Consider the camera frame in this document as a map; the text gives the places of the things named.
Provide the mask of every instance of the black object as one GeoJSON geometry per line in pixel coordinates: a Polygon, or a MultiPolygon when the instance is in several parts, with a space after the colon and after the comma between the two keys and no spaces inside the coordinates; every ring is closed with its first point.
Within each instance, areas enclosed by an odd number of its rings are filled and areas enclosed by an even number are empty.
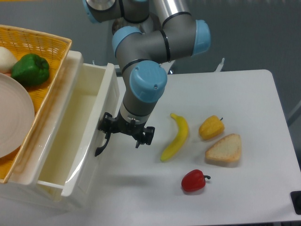
{"type": "Polygon", "coordinates": [[[168,39],[167,36],[165,34],[165,32],[163,30],[159,30],[162,34],[164,43],[165,43],[165,48],[166,48],[166,62],[170,62],[170,47],[169,47],[169,43],[168,43],[168,39]]]}
{"type": "Polygon", "coordinates": [[[123,133],[132,136],[136,142],[136,148],[139,145],[150,145],[154,137],[155,128],[154,127],[144,127],[145,123],[136,124],[134,119],[131,122],[127,122],[123,119],[120,112],[116,118],[108,112],[105,112],[103,118],[98,123],[98,130],[103,131],[105,135],[106,142],[102,147],[98,147],[95,151],[95,156],[101,154],[106,148],[111,133],[123,133]]]}
{"type": "Polygon", "coordinates": [[[291,198],[296,214],[301,215],[301,191],[291,192],[291,198]]]}

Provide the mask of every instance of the yellow basket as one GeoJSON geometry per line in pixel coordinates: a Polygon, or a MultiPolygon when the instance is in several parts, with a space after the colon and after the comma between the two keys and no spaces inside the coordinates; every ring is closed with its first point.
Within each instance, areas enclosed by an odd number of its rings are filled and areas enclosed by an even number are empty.
{"type": "Polygon", "coordinates": [[[45,58],[49,63],[50,72],[50,77],[46,82],[33,88],[26,88],[33,101],[35,119],[23,144],[11,154],[0,158],[0,183],[8,182],[10,175],[28,147],[30,137],[33,136],[45,111],[46,104],[50,101],[51,93],[59,79],[59,71],[69,52],[71,43],[70,39],[56,35],[0,25],[0,46],[9,49],[18,60],[28,53],[34,53],[45,58]]]}

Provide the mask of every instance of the white drawer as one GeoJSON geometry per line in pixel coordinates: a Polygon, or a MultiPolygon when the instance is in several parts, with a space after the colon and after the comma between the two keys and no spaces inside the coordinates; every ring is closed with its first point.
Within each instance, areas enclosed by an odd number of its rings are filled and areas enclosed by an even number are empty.
{"type": "Polygon", "coordinates": [[[66,64],[65,81],[30,151],[9,182],[0,185],[3,197],[63,209],[85,204],[102,157],[94,156],[105,135],[97,124],[104,112],[115,113],[119,88],[112,64],[83,64],[81,54],[73,51],[66,64]]]}

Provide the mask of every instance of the blue joint cap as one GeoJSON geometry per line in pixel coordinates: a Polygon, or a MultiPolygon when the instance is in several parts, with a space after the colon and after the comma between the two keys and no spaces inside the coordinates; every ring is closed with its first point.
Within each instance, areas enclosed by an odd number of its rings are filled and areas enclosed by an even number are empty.
{"type": "Polygon", "coordinates": [[[142,34],[142,32],[137,27],[131,27],[131,26],[122,27],[115,32],[112,39],[112,46],[113,46],[115,56],[116,56],[116,50],[118,48],[118,45],[122,42],[122,40],[124,40],[124,38],[126,38],[128,35],[133,33],[142,34]]]}
{"type": "Polygon", "coordinates": [[[144,60],[130,74],[132,93],[142,102],[157,102],[163,95],[167,83],[165,70],[154,61],[144,60]]]}
{"type": "Polygon", "coordinates": [[[85,8],[85,10],[86,10],[86,13],[87,13],[87,16],[88,16],[88,18],[89,18],[89,20],[92,22],[92,23],[99,23],[95,18],[94,18],[94,16],[91,14],[91,11],[90,11],[90,9],[89,9],[89,7],[88,7],[88,5],[87,5],[87,2],[86,2],[86,0],[83,0],[83,4],[84,4],[84,8],[85,8]]]}
{"type": "Polygon", "coordinates": [[[206,52],[211,45],[211,35],[204,20],[196,20],[197,32],[192,56],[206,52]]]}

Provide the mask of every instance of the banana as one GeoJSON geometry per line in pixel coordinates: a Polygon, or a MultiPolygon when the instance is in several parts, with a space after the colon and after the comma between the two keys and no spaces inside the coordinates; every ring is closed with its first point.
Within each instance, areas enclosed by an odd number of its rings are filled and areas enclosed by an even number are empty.
{"type": "Polygon", "coordinates": [[[183,146],[189,134],[188,123],[184,117],[178,116],[174,113],[171,113],[170,116],[176,121],[178,125],[178,133],[174,140],[163,151],[160,158],[161,161],[167,161],[171,157],[173,157],[183,146]]]}

